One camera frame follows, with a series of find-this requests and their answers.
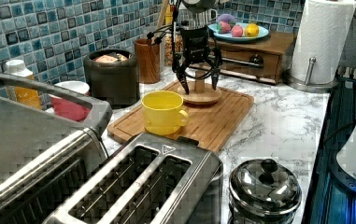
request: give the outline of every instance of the white bottle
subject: white bottle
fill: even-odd
[[[6,73],[18,77],[35,79],[33,72],[26,68],[23,60],[11,60],[6,62]],[[13,89],[8,88],[8,95],[10,99],[13,98],[13,94],[15,94],[17,102],[41,109],[41,103],[37,91],[22,87],[15,87]]]

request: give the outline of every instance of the canister lid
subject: canister lid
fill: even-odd
[[[294,212],[302,197],[293,173],[271,159],[240,164],[230,175],[229,188],[235,204],[262,217]]]

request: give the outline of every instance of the stovetop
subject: stovetop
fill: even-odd
[[[356,223],[356,192],[330,166],[356,124],[356,79],[339,77],[338,81],[322,128],[303,223]]]

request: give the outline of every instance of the black canister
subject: black canister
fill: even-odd
[[[99,63],[94,59],[109,54],[121,54],[125,61]],[[133,105],[140,99],[139,75],[136,57],[127,50],[103,49],[90,53],[84,59],[84,71],[91,96],[108,101],[112,108]]]

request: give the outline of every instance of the tile backsplash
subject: tile backsplash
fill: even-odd
[[[219,5],[238,21],[297,32],[300,0],[232,0]],[[127,49],[142,26],[158,20],[162,0],[0,0],[0,71],[22,59],[42,82],[84,80],[83,58],[99,49]],[[49,102],[41,95],[42,104]]]
[[[231,0],[219,6],[219,14],[229,13],[237,21],[258,25],[271,30],[297,33],[303,15],[301,0]]]

